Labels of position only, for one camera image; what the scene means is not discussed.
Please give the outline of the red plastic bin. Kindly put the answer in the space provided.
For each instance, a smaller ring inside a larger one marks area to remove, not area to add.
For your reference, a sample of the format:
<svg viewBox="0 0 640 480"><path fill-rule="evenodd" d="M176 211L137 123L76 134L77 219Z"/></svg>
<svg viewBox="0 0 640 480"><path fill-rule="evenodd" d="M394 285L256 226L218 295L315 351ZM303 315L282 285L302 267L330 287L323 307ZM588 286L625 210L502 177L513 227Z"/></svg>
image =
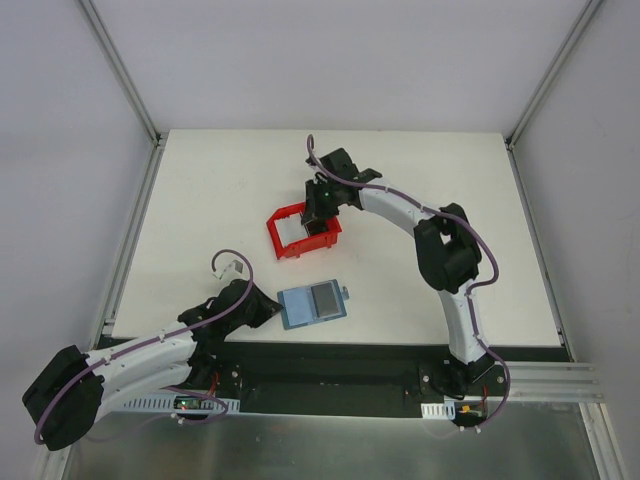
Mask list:
<svg viewBox="0 0 640 480"><path fill-rule="evenodd" d="M278 208L266 222L277 260L299 258L318 249L332 248L342 232L337 217L302 224L305 203Z"/></svg>

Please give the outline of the blue leather card holder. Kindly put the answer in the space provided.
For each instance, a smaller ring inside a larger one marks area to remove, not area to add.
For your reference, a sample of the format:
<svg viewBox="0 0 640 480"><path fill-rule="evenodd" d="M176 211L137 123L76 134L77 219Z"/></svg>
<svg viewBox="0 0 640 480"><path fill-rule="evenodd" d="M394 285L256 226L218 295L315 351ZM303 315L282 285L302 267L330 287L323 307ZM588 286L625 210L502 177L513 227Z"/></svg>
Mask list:
<svg viewBox="0 0 640 480"><path fill-rule="evenodd" d="M316 313L311 288L325 282L333 284L340 312L333 316L319 318ZM345 302L349 298L348 289L345 286L341 286L336 279L279 291L277 293L277 301L283 307L281 311L283 328L292 330L346 317Z"/></svg>

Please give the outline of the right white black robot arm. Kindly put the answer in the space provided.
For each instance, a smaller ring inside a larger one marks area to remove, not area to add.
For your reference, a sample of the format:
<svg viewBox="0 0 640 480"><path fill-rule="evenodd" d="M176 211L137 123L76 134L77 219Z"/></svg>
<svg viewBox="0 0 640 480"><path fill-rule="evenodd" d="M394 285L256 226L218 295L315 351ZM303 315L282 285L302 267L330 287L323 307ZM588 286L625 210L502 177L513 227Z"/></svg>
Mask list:
<svg viewBox="0 0 640 480"><path fill-rule="evenodd" d="M339 148L321 158L314 140L307 139L306 163L315 171L305 183L305 207L301 224L327 222L349 205L375 214L413 239L419 272L439 294L449 335L449 351L459 362L450 369L452 387L473 394L486 381L476 361L486 355L480 345L477 313L463 294L476 279L482 254L478 241L467 229L467 217L457 204L435 210L396 189L374 169L360 171L346 150Z"/></svg>

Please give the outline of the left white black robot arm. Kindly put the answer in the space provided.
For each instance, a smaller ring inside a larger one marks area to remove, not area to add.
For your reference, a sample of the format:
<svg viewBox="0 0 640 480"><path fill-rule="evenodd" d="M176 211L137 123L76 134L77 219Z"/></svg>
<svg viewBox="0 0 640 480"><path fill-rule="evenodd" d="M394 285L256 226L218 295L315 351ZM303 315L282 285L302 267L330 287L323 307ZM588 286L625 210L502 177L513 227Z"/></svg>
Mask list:
<svg viewBox="0 0 640 480"><path fill-rule="evenodd" d="M256 285L234 280L155 334L90 352L59 350L22 396L36 444L64 449L117 406L152 390L204 387L226 337L262 326L282 308Z"/></svg>

